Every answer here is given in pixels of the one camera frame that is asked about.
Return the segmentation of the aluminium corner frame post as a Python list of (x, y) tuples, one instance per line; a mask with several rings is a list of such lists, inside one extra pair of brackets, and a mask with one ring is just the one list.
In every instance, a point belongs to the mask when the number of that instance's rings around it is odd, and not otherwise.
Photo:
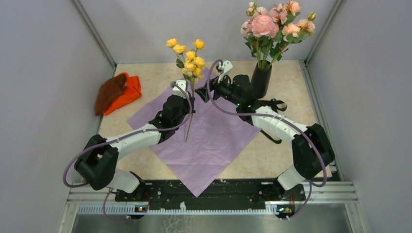
[(113, 69), (117, 67), (117, 63), (113, 59), (109, 49), (107, 48), (106, 44), (104, 43), (102, 37), (100, 36), (97, 28), (95, 27), (94, 23), (92, 22), (90, 16), (88, 15), (86, 9), (84, 8), (82, 2), (80, 0), (70, 0), (76, 11), (78, 12), (82, 22), (84, 23), (85, 27), (89, 31), (91, 37), (95, 41), (96, 45), (98, 46), (99, 50), (101, 51), (102, 55), (106, 59), (106, 61), (111, 65)]

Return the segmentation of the orange cloth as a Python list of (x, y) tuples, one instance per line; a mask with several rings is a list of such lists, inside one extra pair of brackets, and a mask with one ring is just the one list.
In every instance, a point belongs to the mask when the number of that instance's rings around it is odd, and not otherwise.
[(125, 78), (123, 93), (111, 102), (109, 107), (104, 111), (105, 116), (134, 102), (142, 96), (141, 83), (138, 76), (129, 76), (128, 73), (123, 72), (116, 77)]

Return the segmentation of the black vase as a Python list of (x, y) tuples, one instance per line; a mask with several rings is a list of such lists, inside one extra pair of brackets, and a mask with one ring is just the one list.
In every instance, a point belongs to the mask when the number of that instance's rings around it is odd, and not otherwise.
[(262, 62), (262, 67), (256, 65), (251, 78), (253, 96), (257, 99), (266, 96), (272, 72), (271, 63), (269, 61)]

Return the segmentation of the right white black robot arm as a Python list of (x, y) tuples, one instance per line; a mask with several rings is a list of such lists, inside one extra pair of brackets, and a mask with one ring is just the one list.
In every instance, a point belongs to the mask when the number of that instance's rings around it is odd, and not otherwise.
[(292, 149), (293, 164), (275, 179), (274, 195), (279, 200), (291, 196), (293, 188), (303, 181), (323, 174), (322, 185), (326, 183), (326, 166), (335, 159), (335, 154), (324, 128), (315, 123), (307, 126), (280, 114), (286, 104), (280, 100), (259, 100), (252, 94), (253, 87), (247, 75), (234, 79), (225, 76), (208, 80), (195, 89), (204, 102), (223, 98), (236, 106), (233, 115), (266, 133), (275, 135)]

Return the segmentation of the black ribbon with gold lettering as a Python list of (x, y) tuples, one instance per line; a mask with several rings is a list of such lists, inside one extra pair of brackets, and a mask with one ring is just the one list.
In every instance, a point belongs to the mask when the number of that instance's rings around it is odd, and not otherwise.
[[(276, 113), (278, 113), (279, 111), (284, 112), (287, 110), (288, 106), (287, 104), (282, 101), (282, 100), (277, 100), (275, 98), (271, 99), (271, 100), (260, 100), (260, 102), (264, 105), (264, 106), (269, 106), (273, 111), (275, 111)], [(267, 134), (264, 130), (260, 130), (260, 132), (270, 141), (272, 141), (275, 144), (281, 144), (282, 140), (281, 139), (274, 139), (273, 137), (271, 137), (269, 134)]]

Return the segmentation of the aluminium front rail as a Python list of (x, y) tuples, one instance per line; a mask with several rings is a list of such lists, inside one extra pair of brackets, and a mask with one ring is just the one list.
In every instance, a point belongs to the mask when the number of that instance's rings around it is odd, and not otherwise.
[(304, 201), (115, 201), (115, 191), (108, 188), (94, 191), (89, 186), (70, 191), (67, 204), (77, 204), (80, 214), (107, 215), (275, 215), (291, 217), (306, 203), (310, 204), (353, 204), (358, 203), (355, 188), (350, 182), (328, 182), (323, 187), (310, 188), (302, 184), (306, 193)]

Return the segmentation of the brown cloth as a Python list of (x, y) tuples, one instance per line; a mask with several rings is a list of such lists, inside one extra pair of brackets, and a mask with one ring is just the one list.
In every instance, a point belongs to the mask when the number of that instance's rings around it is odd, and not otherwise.
[(108, 79), (99, 89), (94, 113), (96, 116), (101, 116), (110, 107), (110, 105), (121, 95), (126, 89), (126, 75), (119, 74), (113, 78)]

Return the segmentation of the right aluminium frame post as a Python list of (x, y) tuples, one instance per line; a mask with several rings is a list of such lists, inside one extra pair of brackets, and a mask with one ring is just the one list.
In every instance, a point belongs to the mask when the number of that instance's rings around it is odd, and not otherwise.
[(334, 21), (334, 19), (336, 18), (336, 15), (338, 14), (338, 12), (340, 11), (340, 8), (342, 7), (342, 5), (344, 5), (346, 2), (346, 0), (336, 0), (331, 12), (329, 13), (328, 17), (326, 18), (326, 22), (324, 24), (324, 26), (322, 27), (321, 31), (319, 32), (319, 36), (317, 37), (313, 47), (311, 48), (306, 60), (305, 60), (305, 64), (308, 67), (310, 65), (310, 63), (312, 62), (312, 60), (314, 59), (314, 56), (316, 55), (316, 53), (318, 52), (322, 42), (324, 41), (326, 34), (329, 30), (329, 28), (331, 27), (332, 22)]

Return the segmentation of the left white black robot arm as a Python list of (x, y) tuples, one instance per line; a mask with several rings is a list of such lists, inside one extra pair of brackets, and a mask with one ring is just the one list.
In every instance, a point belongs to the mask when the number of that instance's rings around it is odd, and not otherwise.
[(171, 95), (154, 119), (142, 127), (118, 136), (92, 136), (73, 160), (74, 169), (94, 190), (113, 188), (126, 192), (134, 201), (144, 198), (144, 181), (134, 172), (118, 169), (118, 161), (130, 154), (160, 144), (187, 121), (194, 99)]

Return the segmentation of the peach flower stem in vase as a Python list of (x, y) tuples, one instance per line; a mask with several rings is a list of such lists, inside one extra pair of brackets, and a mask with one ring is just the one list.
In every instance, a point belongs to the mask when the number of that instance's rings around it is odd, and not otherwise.
[(299, 5), (299, 3), (296, 1), (290, 0), (286, 3), (280, 3), (276, 5), (274, 8), (272, 8), (271, 10), (267, 12), (267, 16), (270, 16), (276, 23), (278, 12), (281, 11), (282, 9), (290, 10), (293, 14), (295, 14), (296, 12), (298, 12), (299, 14), (301, 13), (301, 6)]

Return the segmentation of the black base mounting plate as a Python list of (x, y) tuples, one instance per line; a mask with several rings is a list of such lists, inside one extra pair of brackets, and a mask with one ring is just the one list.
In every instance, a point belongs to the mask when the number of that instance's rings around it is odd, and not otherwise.
[(245, 200), (254, 201), (304, 201), (306, 193), (302, 184), (290, 190), (283, 190), (269, 179), (216, 179), (196, 197), (178, 180), (149, 180), (133, 193), (115, 191), (115, 201), (219, 201)]

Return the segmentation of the pink and white flower bunch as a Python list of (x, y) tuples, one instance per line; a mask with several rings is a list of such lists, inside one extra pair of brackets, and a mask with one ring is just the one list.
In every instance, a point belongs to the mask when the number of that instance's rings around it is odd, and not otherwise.
[(275, 36), (279, 31), (278, 24), (267, 15), (258, 15), (251, 18), (247, 24), (248, 43), (253, 57), (257, 58), (258, 68), (267, 70), (268, 56), (271, 55), (271, 49), (274, 46)]

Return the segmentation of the yellow rose bunch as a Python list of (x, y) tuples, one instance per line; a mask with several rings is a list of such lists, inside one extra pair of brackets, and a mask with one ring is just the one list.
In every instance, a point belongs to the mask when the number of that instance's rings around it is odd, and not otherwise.
[(176, 66), (182, 70), (185, 80), (190, 83), (190, 94), (194, 97), (194, 85), (203, 78), (202, 71), (205, 69), (205, 61), (197, 55), (198, 50), (203, 50), (205, 43), (201, 39), (193, 42), (194, 48), (188, 50), (186, 45), (179, 44), (176, 38), (167, 40), (166, 46), (173, 50), (176, 59)]

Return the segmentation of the pink flower stem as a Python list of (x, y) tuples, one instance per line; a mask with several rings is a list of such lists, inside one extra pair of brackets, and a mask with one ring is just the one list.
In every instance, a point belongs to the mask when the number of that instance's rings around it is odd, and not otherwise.
[(286, 28), (288, 14), (281, 3), (270, 10), (264, 7), (255, 9), (253, 28), (256, 30), (257, 58), (261, 70), (268, 70), (275, 61), (279, 61), (288, 45), (282, 32)]
[(241, 26), (241, 35), (246, 40), (245, 44), (251, 51), (251, 55), (257, 58), (257, 64), (261, 65), (261, 52), (258, 48), (258, 39), (254, 38), (252, 33), (252, 22), (259, 15), (266, 15), (267, 9), (265, 7), (258, 7), (256, 1), (248, 3), (246, 15), (249, 17)]
[(309, 38), (315, 31), (314, 20), (317, 14), (311, 12), (306, 18), (294, 22), (298, 12), (293, 14), (290, 10), (282, 9), (278, 12), (277, 25), (279, 30), (273, 39), (273, 45), (270, 48), (270, 64), (280, 61), (283, 53), (288, 50), (291, 44), (299, 44)]

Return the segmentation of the purple wrapping paper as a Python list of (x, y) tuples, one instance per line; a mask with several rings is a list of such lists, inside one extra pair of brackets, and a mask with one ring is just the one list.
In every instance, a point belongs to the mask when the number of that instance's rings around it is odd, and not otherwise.
[(195, 197), (200, 196), (260, 130), (195, 97), (188, 140), (184, 139), (187, 126), (183, 126), (165, 142), (122, 158), (120, 166), (144, 179), (175, 175)]

